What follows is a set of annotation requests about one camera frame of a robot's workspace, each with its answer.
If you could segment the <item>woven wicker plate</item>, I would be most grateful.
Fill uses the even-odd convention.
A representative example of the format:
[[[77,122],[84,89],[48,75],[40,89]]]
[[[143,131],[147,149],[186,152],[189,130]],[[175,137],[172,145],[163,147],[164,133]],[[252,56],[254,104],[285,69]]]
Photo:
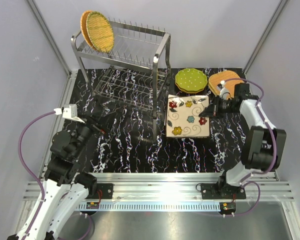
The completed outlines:
[[[208,79],[208,87],[215,96],[219,96],[220,89],[218,84],[225,81],[225,87],[230,92],[230,97],[234,97],[235,85],[244,83],[237,73],[231,70],[225,70],[211,75]]]
[[[92,12],[92,10],[86,10],[85,12],[82,13],[81,18],[80,18],[80,30],[81,30],[82,36],[83,36],[84,40],[86,41],[86,43],[93,50],[96,50],[96,48],[93,46],[93,43],[90,40],[88,31],[87,31],[87,18],[91,12]]]

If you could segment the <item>green polka dot plate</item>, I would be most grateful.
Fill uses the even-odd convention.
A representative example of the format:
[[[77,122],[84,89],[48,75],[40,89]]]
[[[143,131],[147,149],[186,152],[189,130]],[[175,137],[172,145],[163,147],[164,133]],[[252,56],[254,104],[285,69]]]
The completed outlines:
[[[185,68],[180,70],[175,76],[175,84],[180,87],[199,87],[208,85],[207,76],[195,68]]]

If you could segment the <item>green rimmed wicker plate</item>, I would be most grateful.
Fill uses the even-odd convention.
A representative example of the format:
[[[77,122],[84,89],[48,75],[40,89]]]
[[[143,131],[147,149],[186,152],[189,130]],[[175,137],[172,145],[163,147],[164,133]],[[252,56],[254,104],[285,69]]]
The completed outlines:
[[[92,46],[102,53],[109,53],[115,43],[113,28],[107,18],[97,11],[92,11],[86,19],[86,30]]]

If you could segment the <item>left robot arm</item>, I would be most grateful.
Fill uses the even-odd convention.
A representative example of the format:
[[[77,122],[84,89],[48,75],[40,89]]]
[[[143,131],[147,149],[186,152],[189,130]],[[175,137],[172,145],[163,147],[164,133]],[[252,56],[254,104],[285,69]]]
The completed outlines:
[[[31,125],[50,115],[62,116],[77,125],[75,131],[62,130],[54,134],[44,180],[39,180],[24,161],[22,140]],[[113,112],[99,117],[95,114],[78,114],[70,107],[63,107],[44,113],[26,125],[19,136],[18,156],[25,170],[38,183],[40,194],[24,225],[17,233],[8,236],[9,240],[58,239],[79,204],[101,193],[97,178],[88,172],[79,171],[80,156],[92,136],[108,134],[114,117]]]

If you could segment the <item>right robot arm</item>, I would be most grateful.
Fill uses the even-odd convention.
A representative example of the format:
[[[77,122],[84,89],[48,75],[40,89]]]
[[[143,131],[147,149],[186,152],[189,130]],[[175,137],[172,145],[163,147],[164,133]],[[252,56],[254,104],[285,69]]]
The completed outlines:
[[[281,163],[287,133],[278,129],[262,109],[261,98],[250,92],[247,82],[234,86],[230,96],[226,81],[218,84],[220,89],[213,103],[200,113],[200,117],[220,118],[225,114],[239,113],[245,119],[249,132],[241,150],[240,162],[224,171],[216,183],[201,183],[200,193],[204,200],[245,199],[245,186],[255,175],[276,170]]]

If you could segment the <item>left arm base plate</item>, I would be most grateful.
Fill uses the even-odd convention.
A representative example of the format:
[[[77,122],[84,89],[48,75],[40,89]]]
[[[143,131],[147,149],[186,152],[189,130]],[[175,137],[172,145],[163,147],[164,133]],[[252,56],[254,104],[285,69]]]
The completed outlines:
[[[89,190],[87,199],[101,199],[110,200],[113,197],[114,184],[113,183],[97,183]]]

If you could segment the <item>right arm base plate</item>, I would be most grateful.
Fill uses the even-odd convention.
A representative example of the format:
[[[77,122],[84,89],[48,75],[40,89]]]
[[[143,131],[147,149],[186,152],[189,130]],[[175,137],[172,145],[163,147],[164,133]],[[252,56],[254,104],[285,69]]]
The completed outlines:
[[[228,184],[219,186],[217,183],[201,183],[200,192],[203,200],[245,200],[247,198],[244,189]]]

